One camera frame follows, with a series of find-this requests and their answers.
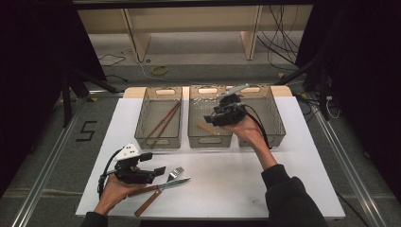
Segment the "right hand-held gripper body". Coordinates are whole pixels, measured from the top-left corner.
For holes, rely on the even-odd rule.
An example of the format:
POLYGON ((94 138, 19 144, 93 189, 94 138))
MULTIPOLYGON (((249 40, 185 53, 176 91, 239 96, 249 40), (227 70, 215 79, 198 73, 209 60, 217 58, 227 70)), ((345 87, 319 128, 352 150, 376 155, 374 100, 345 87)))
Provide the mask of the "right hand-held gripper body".
POLYGON ((241 102, 237 92, 248 88, 249 84, 234 86, 227 89, 220 97, 219 105, 223 106, 224 109, 221 113, 217 113, 217 125, 227 126, 233 125, 240 122, 245 116, 245 108, 241 102))

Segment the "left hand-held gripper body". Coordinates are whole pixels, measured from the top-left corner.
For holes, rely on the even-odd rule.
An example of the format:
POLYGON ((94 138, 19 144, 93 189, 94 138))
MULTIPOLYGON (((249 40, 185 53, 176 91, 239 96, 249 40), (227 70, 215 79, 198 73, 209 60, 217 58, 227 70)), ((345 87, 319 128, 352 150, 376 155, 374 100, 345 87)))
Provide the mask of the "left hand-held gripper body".
POLYGON ((114 175, 123 183, 149 184, 155 178, 154 170, 141 170, 137 165, 142 153, 133 145, 123 147, 115 156, 114 175))

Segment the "knife with wooden handle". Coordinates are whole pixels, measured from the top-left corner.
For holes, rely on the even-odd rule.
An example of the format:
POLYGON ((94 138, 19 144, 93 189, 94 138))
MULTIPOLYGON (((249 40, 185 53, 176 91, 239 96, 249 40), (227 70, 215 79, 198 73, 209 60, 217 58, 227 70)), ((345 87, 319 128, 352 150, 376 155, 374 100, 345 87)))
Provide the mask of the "knife with wooden handle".
POLYGON ((154 191, 154 190, 157 190, 157 189, 161 190, 161 189, 166 189, 166 188, 169 188, 169 187, 172 187, 172 186, 180 185, 182 183, 188 182, 190 179, 191 178, 188 177, 188 178, 184 178, 184 179, 170 181, 168 183, 161 183, 161 184, 157 184, 157 185, 147 186, 147 187, 138 189, 138 190, 130 193, 128 195, 128 197, 133 197, 133 196, 140 195, 140 194, 143 194, 143 193, 147 193, 147 192, 150 192, 150 191, 154 191))

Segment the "grey transparent plastic bin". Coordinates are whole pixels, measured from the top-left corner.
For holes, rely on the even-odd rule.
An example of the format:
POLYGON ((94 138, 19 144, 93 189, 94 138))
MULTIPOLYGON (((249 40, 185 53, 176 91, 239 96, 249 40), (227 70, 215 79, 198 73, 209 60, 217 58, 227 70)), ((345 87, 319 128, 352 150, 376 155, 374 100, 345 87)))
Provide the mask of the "grey transparent plastic bin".
POLYGON ((271 87, 268 84, 251 85, 236 94, 246 105, 246 110, 263 126, 270 147, 278 147, 287 133, 271 87))
POLYGON ((181 146, 182 105, 182 87, 148 87, 146 89, 134 134, 141 149, 179 148, 181 146), (153 138, 148 138, 148 134, 177 101, 181 102, 181 108, 175 113, 156 146, 151 148, 150 144, 153 138))
POLYGON ((232 134, 229 131, 214 127, 204 119, 219 104, 218 95, 225 91, 224 85, 193 85, 189 88, 189 111, 187 136, 191 148, 228 148, 232 134), (197 127, 202 122, 220 132, 211 134, 197 127))

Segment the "fork with wooden handle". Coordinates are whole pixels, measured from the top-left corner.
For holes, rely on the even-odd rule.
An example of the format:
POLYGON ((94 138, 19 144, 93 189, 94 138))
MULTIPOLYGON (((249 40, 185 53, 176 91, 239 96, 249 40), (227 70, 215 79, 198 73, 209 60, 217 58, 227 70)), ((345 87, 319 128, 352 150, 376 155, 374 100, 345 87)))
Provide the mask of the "fork with wooden handle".
MULTIPOLYGON (((181 173, 184 172, 184 169, 180 166, 171 171, 168 175, 167 182, 171 182, 175 180, 181 173)), ((162 193, 162 189, 157 189, 136 211, 135 215, 140 217, 142 213, 155 201, 155 199, 162 193)))

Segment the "brown wooden chopstick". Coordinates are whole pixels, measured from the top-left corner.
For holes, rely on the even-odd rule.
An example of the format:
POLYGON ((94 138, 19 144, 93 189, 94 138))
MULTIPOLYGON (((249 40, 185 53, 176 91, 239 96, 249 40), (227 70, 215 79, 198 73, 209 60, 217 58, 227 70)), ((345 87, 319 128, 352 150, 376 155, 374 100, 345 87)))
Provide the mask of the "brown wooden chopstick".
POLYGON ((149 133, 148 136, 151 136, 153 133, 157 132, 156 136, 153 138, 152 143, 150 144, 151 148, 154 148, 158 143, 158 140, 163 135, 164 131, 168 127, 170 121, 174 117, 175 113, 181 108, 181 102, 176 102, 173 107, 167 112, 167 114, 159 121, 159 123, 153 128, 153 130, 149 133))
POLYGON ((166 115, 156 124, 156 126, 148 134, 148 138, 159 138, 167 128, 175 113, 181 107, 181 102, 177 101, 166 113, 166 115))

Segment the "person's right hand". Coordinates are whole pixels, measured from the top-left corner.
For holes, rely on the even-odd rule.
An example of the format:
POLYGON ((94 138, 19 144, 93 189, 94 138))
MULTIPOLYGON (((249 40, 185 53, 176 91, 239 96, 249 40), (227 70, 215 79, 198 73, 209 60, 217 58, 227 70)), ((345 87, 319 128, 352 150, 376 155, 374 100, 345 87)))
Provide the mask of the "person's right hand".
POLYGON ((272 158, 259 127, 250 117, 245 116, 239 123, 223 126, 223 129, 233 132, 240 139, 246 141, 258 156, 264 159, 272 158))

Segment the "person's left hand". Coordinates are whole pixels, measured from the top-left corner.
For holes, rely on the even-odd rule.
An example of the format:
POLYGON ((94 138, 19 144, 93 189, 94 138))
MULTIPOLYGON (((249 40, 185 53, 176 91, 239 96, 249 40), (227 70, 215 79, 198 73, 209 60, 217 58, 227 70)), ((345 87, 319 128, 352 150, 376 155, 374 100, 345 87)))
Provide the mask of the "person's left hand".
POLYGON ((118 203, 144 187, 146 187, 145 184, 120 182, 114 175, 110 175, 95 208, 95 212, 107 216, 118 203))

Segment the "white table sheet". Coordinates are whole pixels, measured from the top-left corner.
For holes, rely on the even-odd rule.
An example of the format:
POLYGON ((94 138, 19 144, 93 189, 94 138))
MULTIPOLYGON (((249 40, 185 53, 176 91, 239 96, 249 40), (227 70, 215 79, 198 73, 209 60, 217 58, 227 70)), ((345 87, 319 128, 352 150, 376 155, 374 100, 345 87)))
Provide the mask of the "white table sheet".
MULTIPOLYGON (((287 134, 272 150, 289 176, 300 178, 308 195, 327 219, 343 218, 344 212, 312 140, 300 107, 290 96, 275 99, 287 134)), ((76 214, 83 216, 98 203, 97 184, 108 160, 134 140, 140 98, 118 100, 110 126, 88 179, 76 214)), ((189 181, 169 187, 141 215, 142 219, 254 219, 269 215, 262 168, 251 148, 241 148, 233 138, 229 148, 189 147, 182 133, 181 147, 157 150, 151 160, 139 165, 153 170, 164 166, 168 172, 181 166, 189 181)))

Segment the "yellow tape roll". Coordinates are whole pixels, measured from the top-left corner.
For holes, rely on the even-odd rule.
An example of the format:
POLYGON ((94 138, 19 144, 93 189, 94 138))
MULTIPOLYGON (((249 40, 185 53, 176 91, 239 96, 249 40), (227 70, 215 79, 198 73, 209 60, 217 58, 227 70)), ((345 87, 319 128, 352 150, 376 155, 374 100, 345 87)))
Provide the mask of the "yellow tape roll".
POLYGON ((167 67, 165 65, 155 65, 151 68, 151 73, 154 76, 162 76, 166 74, 168 71, 167 67))

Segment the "black tripod stand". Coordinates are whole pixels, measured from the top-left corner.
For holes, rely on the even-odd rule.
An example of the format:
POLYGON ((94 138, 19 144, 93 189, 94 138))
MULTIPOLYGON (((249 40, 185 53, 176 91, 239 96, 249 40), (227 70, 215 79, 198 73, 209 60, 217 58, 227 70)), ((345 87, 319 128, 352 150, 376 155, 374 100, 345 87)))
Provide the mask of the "black tripod stand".
POLYGON ((306 75, 303 82, 303 88, 306 92, 313 91, 316 87, 319 88, 319 110, 325 120, 328 120, 328 111, 326 108, 328 76, 324 69, 323 61, 316 57, 314 60, 305 64, 289 76, 280 79, 276 85, 285 85, 301 75, 306 75))
POLYGON ((84 84, 84 80, 89 80, 93 84, 106 91, 117 94, 122 93, 122 90, 117 89, 108 83, 97 79, 94 76, 84 72, 83 70, 72 68, 64 72, 61 76, 61 92, 63 100, 63 110, 64 110, 64 123, 63 126, 66 127, 72 118, 72 107, 71 107, 71 97, 70 91, 73 91, 77 97, 86 98, 89 95, 89 90, 84 84))

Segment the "beige wooden desk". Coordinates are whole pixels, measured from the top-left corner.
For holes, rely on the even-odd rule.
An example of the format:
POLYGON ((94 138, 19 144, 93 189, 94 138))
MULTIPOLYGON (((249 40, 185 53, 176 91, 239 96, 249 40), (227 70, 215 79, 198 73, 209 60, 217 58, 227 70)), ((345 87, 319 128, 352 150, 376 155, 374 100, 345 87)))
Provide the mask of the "beige wooden desk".
POLYGON ((193 7, 158 9, 81 9, 78 15, 89 34, 127 34, 137 61, 146 55, 153 33, 238 31, 245 57, 253 58, 258 31, 306 27, 311 5, 193 7))

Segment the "black curtain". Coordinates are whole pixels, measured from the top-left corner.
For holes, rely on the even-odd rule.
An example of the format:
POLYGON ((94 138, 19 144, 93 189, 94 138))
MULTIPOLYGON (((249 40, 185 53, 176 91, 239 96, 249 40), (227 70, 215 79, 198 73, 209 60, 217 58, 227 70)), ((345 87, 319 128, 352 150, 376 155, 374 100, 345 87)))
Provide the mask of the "black curtain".
POLYGON ((401 0, 311 0, 296 64, 324 68, 341 110, 401 202, 401 0))
POLYGON ((0 0, 0 198, 59 99, 67 66, 105 79, 73 0, 0 0))

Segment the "aluminium floor rail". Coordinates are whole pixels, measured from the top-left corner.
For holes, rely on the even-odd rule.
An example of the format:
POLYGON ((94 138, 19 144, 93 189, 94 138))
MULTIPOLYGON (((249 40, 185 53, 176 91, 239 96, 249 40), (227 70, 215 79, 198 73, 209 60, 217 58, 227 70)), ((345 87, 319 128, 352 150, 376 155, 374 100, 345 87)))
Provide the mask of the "aluminium floor rail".
POLYGON ((322 115, 323 109, 314 106, 312 106, 311 109, 315 112, 314 116, 317 118, 321 128, 323 129, 323 133, 327 138, 331 148, 333 149, 349 184, 353 188, 353 191, 367 219, 369 220, 370 226, 388 227, 386 221, 379 212, 378 206, 373 196, 358 175, 356 168, 348 157, 346 150, 344 149, 342 143, 340 142, 340 139, 336 135, 333 127, 322 115))
POLYGON ((41 195, 44 192, 44 188, 60 159, 61 153, 67 144, 67 140, 76 125, 79 113, 86 103, 85 98, 78 98, 74 104, 72 116, 65 126, 60 128, 60 131, 56 133, 57 140, 49 150, 48 155, 43 163, 39 164, 40 171, 34 178, 33 185, 31 187, 15 187, 9 189, 15 198, 23 198, 23 203, 18 209, 16 216, 11 224, 11 227, 26 227, 33 211, 39 202, 41 195))

